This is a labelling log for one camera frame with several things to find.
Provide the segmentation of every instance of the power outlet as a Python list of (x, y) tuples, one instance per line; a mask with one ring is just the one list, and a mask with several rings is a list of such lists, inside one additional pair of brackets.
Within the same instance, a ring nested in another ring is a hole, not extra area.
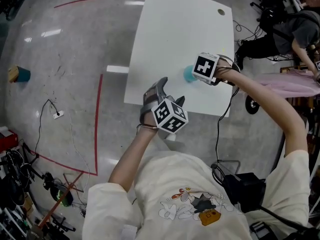
[(53, 114), (53, 118), (57, 119), (62, 117), (65, 114), (65, 112), (63, 110), (59, 111), (59, 115), (57, 113)]

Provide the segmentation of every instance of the black tire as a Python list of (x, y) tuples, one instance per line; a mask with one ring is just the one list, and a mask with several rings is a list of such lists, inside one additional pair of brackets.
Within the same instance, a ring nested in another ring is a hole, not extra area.
[(249, 114), (254, 115), (255, 113), (258, 112), (259, 108), (260, 108), (260, 105), (248, 95), (245, 99), (246, 111)]

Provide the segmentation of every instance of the black pants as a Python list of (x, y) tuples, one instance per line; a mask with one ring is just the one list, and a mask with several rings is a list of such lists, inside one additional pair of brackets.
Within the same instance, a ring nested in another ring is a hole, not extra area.
[(279, 55), (273, 34), (266, 34), (256, 40), (244, 41), (236, 52), (240, 58), (261, 59)]

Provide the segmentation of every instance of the pink cloth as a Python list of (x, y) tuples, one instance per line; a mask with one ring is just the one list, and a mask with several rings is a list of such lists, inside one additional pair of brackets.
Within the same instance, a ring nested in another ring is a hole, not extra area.
[(320, 94), (320, 85), (311, 71), (291, 70), (289, 73), (266, 73), (255, 80), (272, 89), (283, 98), (311, 97)]

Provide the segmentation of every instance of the person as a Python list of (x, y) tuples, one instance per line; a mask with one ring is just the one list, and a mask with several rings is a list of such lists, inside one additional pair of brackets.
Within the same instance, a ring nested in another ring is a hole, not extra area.
[[(218, 65), (229, 67), (221, 59)], [(218, 68), (216, 77), (248, 93), (283, 130), (285, 158), (266, 179), (262, 206), (307, 225), (310, 173), (303, 120), (285, 99), (235, 70)], [(156, 125), (151, 113), (144, 123)], [(83, 240), (249, 240), (249, 226), (261, 221), (279, 235), (294, 232), (264, 211), (243, 214), (236, 209), (213, 179), (211, 168), (198, 157), (176, 151), (145, 154), (156, 135), (157, 130), (141, 127), (108, 183), (89, 189)], [(127, 192), (133, 182), (132, 204)], [(211, 219), (206, 218), (208, 211), (214, 213)]]
[(286, 22), (274, 25), (274, 31), (268, 32), (265, 36), (243, 41), (235, 54), (237, 65), (243, 69), (243, 60), (246, 57), (261, 59), (296, 53), (318, 80), (320, 74), (317, 67), (305, 50), (308, 46), (318, 43), (320, 38), (320, 9), (313, 10), (301, 10), (295, 14), (301, 17), (289, 17)]

